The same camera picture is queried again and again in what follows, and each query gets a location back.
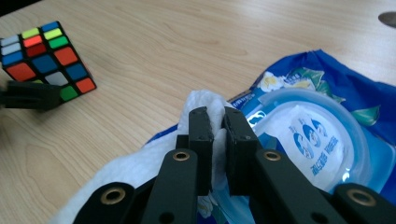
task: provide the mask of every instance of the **cartoon figure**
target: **cartoon figure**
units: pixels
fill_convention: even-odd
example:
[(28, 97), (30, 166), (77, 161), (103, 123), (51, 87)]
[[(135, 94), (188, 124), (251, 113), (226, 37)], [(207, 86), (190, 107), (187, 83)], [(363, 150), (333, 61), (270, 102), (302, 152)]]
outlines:
[(305, 137), (309, 140), (312, 145), (315, 147), (320, 147), (320, 138), (318, 134), (308, 125), (303, 125), (303, 131), (305, 134)]
[(319, 134), (327, 137), (326, 129), (319, 121), (312, 119), (312, 124)]
[(314, 151), (311, 149), (309, 144), (305, 141), (304, 137), (299, 133), (295, 133), (293, 135), (294, 143), (297, 148), (300, 150), (301, 154), (303, 154), (308, 159), (314, 158)]

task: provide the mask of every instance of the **white sticker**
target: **white sticker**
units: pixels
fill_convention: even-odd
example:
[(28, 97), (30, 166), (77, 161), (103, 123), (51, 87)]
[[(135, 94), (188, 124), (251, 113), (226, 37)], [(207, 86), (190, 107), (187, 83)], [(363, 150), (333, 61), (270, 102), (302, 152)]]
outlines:
[(283, 104), (268, 114), (261, 132), (276, 137), (291, 161), (320, 189), (331, 189), (339, 181), (346, 169), (345, 157), (351, 156), (344, 126), (310, 103)]

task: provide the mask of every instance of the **green sticker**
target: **green sticker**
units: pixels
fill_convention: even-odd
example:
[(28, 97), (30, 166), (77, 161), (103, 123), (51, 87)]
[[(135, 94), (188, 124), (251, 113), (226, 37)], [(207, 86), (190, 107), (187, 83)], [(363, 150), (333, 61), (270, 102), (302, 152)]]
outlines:
[(64, 101), (69, 101), (69, 100), (71, 100), (73, 98), (76, 98), (77, 96), (78, 96), (77, 92), (71, 86), (63, 88), (61, 90), (61, 98)]
[(67, 40), (66, 36), (63, 35), (63, 36), (58, 37), (56, 39), (50, 40), (49, 41), (49, 46), (52, 49), (56, 49), (56, 48), (59, 48), (59, 47), (61, 47), (63, 45), (66, 45), (68, 43), (69, 43), (69, 41)]

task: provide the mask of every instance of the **blue sticker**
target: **blue sticker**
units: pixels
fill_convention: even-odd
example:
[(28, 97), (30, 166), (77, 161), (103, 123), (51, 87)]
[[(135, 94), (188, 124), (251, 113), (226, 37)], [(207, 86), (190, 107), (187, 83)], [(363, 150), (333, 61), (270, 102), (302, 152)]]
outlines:
[(73, 80), (81, 79), (88, 75), (87, 70), (85, 70), (81, 63), (66, 67), (66, 72)]
[(59, 24), (57, 21), (53, 21), (51, 23), (45, 24), (41, 27), (41, 29), (43, 30), (43, 32), (47, 32), (53, 29), (59, 28)]
[(55, 61), (48, 54), (33, 59), (32, 63), (40, 73), (48, 73), (58, 68)]
[(9, 65), (11, 63), (18, 62), (18, 61), (20, 61), (22, 59), (23, 59), (23, 55), (22, 55), (22, 53), (20, 51), (8, 54), (8, 55), (3, 57), (3, 60), (2, 60), (3, 61), (3, 66), (7, 66), (7, 65)]

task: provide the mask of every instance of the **white tissue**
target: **white tissue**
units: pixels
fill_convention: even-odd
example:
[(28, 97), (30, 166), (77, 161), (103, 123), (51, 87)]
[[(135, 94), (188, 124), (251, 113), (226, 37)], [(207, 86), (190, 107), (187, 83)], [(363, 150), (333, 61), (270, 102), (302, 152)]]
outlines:
[(192, 91), (184, 105), (177, 130), (143, 146), (136, 153), (119, 157), (99, 170), (96, 175), (81, 188), (51, 220), (50, 224), (73, 223), (78, 211), (90, 198), (94, 191), (111, 182), (123, 182), (138, 188), (158, 174), (164, 155), (175, 148), (178, 134), (189, 132), (189, 113), (201, 106), (207, 107), (212, 132), (215, 136), (213, 144), (212, 186), (223, 189), (225, 177), (225, 130), (221, 129), (224, 106), (232, 107), (220, 95), (211, 91)]

